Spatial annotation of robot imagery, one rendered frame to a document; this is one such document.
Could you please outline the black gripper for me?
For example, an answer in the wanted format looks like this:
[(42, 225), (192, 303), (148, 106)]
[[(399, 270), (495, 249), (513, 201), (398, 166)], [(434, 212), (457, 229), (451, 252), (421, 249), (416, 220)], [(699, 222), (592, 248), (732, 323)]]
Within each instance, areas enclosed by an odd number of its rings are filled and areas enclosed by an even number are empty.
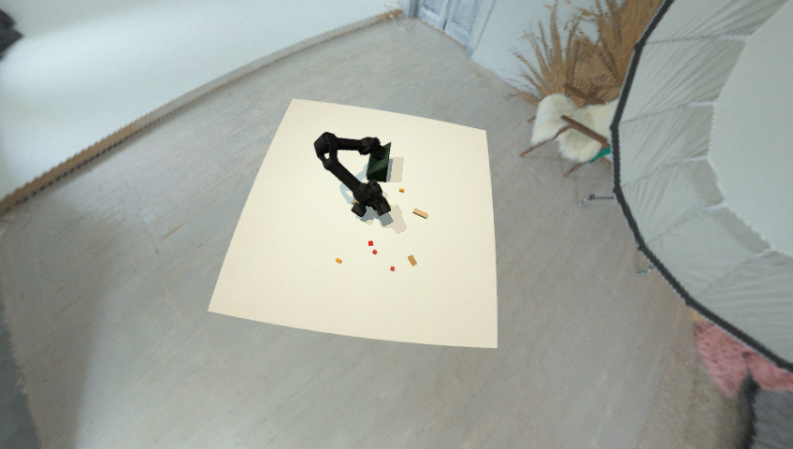
[(367, 211), (366, 205), (358, 204), (357, 202), (355, 202), (353, 204), (353, 207), (351, 208), (351, 212), (353, 212), (359, 217), (363, 217), (366, 211)]

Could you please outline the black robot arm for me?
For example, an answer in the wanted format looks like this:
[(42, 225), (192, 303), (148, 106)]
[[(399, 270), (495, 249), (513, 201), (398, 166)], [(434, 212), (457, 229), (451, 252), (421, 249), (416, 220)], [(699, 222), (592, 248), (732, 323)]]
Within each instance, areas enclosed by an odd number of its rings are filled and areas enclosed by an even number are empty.
[[(379, 161), (385, 158), (387, 148), (380, 145), (378, 137), (360, 139), (337, 138), (335, 134), (323, 132), (314, 142), (314, 150), (321, 160), (324, 169), (330, 170), (345, 186), (348, 186), (353, 197), (358, 203), (372, 207), (380, 215), (390, 211), (390, 207), (382, 195), (382, 188), (374, 179), (365, 182), (358, 181), (356, 177), (338, 159), (338, 150), (358, 151), (361, 155), (371, 154)], [(329, 158), (324, 157), (329, 153)]]

